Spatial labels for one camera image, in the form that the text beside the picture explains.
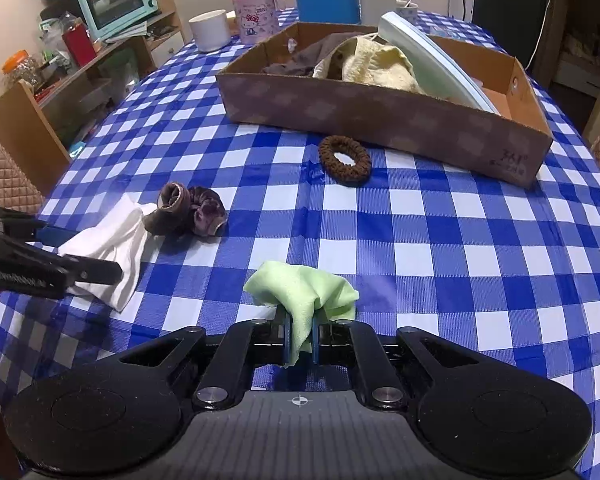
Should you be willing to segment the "white cloth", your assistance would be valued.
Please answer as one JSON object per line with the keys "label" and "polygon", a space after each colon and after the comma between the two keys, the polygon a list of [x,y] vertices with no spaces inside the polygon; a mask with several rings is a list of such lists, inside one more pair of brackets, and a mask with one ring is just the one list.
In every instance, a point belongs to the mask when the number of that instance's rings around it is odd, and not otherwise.
{"label": "white cloth", "polygon": [[102,285],[76,282],[70,294],[91,295],[111,309],[122,312],[134,294],[140,279],[140,260],[149,232],[143,218],[157,209],[155,204],[139,204],[123,194],[108,214],[96,226],[79,232],[62,244],[58,254],[108,260],[117,263],[122,278],[117,284]]}

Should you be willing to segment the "light green cloth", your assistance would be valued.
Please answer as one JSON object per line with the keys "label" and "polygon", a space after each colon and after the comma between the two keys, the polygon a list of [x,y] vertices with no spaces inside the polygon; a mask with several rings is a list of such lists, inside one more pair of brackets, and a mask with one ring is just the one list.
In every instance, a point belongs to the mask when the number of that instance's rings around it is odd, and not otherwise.
{"label": "light green cloth", "polygon": [[244,286],[256,304],[282,306],[291,317],[289,356],[285,366],[294,366],[300,352],[312,350],[312,320],[323,311],[329,321],[355,320],[360,293],[342,276],[296,264],[268,260]]}

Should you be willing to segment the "cream yellow towel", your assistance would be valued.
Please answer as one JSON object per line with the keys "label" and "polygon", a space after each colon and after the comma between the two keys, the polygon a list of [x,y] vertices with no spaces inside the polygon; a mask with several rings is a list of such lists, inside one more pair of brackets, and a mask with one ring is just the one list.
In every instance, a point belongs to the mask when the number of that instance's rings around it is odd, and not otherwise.
{"label": "cream yellow towel", "polygon": [[407,56],[377,34],[344,40],[316,64],[312,77],[425,94]]}

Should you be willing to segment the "dark grey cloth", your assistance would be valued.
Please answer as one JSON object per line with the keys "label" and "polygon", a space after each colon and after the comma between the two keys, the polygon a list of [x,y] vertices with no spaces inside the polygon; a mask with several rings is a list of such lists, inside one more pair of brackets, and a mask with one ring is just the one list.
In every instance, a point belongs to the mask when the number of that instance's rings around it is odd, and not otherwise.
{"label": "dark grey cloth", "polygon": [[318,79],[344,79],[344,66],[355,54],[358,40],[372,39],[373,34],[337,32],[294,52],[287,62],[273,63],[262,68],[267,75],[313,77]]}

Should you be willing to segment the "dark purple scrunchie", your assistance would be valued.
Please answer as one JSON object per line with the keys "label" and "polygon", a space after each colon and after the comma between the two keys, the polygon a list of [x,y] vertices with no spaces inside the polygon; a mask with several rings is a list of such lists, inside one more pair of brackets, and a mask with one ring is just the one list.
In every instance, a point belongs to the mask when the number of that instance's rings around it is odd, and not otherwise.
{"label": "dark purple scrunchie", "polygon": [[217,236],[227,219],[221,197],[211,188],[186,188],[181,183],[169,182],[158,195],[157,208],[146,214],[143,224],[152,235],[192,232],[207,238]]}

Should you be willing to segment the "wooden shelf cabinet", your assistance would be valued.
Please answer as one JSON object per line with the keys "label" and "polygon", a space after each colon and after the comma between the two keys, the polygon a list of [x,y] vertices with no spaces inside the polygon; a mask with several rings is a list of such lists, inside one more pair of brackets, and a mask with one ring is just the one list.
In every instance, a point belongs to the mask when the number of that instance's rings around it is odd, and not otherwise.
{"label": "wooden shelf cabinet", "polygon": [[69,166],[69,146],[90,123],[83,111],[114,83],[102,63],[130,50],[138,76],[144,78],[184,46],[175,0],[157,1],[159,12],[148,18],[147,25],[150,30],[170,26],[167,34],[157,39],[125,38],[102,48],[94,60],[58,81],[42,99],[35,99],[22,82],[0,96],[1,144],[41,193],[49,193]]}

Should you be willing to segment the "orange lidded glass jar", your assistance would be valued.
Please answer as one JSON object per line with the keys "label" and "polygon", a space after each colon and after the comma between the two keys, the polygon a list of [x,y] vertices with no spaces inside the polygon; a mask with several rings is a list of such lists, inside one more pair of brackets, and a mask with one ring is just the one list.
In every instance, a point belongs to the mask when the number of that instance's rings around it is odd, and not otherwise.
{"label": "orange lidded glass jar", "polygon": [[12,88],[18,81],[25,82],[35,90],[44,84],[38,63],[27,50],[19,50],[10,56],[2,66],[4,85]]}

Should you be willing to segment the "red canister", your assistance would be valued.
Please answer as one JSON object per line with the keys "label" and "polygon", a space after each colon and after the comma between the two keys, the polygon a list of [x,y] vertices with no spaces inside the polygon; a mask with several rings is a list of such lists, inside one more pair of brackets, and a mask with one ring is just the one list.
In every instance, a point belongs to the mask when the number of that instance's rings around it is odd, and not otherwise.
{"label": "red canister", "polygon": [[62,34],[62,40],[80,67],[91,63],[96,58],[96,51],[87,29],[81,22],[69,26]]}

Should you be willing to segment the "blue checkered tablecloth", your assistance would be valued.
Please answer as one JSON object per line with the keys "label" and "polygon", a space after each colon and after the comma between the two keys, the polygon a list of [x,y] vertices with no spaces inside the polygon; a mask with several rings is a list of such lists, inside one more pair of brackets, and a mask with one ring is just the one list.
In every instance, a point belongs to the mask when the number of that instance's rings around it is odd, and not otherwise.
{"label": "blue checkered tablecloth", "polygon": [[574,390],[594,420],[580,471],[600,479],[600,168],[567,116],[538,92],[554,141],[528,191],[382,148],[366,185],[345,188],[324,175],[314,134],[227,118],[216,74],[244,50],[178,51],[105,119],[41,211],[79,231],[122,195],[151,203],[178,181],[220,194],[226,233],[149,243],[122,312],[1,294],[0,403],[171,330],[217,334],[262,315],[242,288],[279,260],[344,276],[378,333],[417,326]]}

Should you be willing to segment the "brown cardboard box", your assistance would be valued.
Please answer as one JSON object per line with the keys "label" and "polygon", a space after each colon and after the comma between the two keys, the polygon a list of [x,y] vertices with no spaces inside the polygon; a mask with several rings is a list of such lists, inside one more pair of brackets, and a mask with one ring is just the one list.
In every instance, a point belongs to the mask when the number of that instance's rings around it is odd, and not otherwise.
{"label": "brown cardboard box", "polygon": [[508,54],[433,39],[470,80],[481,81],[494,113],[467,107],[457,98],[264,72],[266,66],[290,60],[289,41],[303,50],[336,32],[366,30],[298,22],[257,44],[216,76],[228,118],[350,136],[530,188],[553,136],[524,69]]}

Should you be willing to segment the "white ceramic cup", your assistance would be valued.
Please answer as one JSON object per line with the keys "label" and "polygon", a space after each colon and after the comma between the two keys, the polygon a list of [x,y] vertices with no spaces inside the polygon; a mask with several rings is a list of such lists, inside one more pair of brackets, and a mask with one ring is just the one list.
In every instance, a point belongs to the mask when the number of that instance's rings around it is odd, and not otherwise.
{"label": "white ceramic cup", "polygon": [[224,9],[198,14],[190,18],[188,24],[200,52],[220,50],[232,40]]}

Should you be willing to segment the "white face mask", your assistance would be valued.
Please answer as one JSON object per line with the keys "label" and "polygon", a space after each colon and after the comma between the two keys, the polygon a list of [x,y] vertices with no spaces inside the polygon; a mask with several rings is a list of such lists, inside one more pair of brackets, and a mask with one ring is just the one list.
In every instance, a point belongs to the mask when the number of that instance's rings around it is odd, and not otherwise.
{"label": "white face mask", "polygon": [[478,84],[434,40],[399,14],[385,13],[378,34],[399,48],[413,65],[415,78],[428,96],[500,114]]}

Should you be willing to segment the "pink lidded cartoon cup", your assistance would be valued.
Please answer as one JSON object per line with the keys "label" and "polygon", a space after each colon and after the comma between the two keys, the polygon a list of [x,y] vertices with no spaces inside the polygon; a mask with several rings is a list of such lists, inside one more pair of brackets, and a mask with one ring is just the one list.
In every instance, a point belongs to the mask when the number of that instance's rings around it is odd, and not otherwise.
{"label": "pink lidded cartoon cup", "polygon": [[277,0],[232,0],[239,38],[258,44],[279,32]]}

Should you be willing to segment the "small mug with spoon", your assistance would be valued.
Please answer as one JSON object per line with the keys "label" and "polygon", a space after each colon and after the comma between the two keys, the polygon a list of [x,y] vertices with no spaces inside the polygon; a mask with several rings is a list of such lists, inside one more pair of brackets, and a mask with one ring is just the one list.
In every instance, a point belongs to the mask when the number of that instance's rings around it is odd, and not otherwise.
{"label": "small mug with spoon", "polygon": [[418,11],[419,6],[415,0],[398,0],[396,2],[396,13],[413,25],[417,23]]}

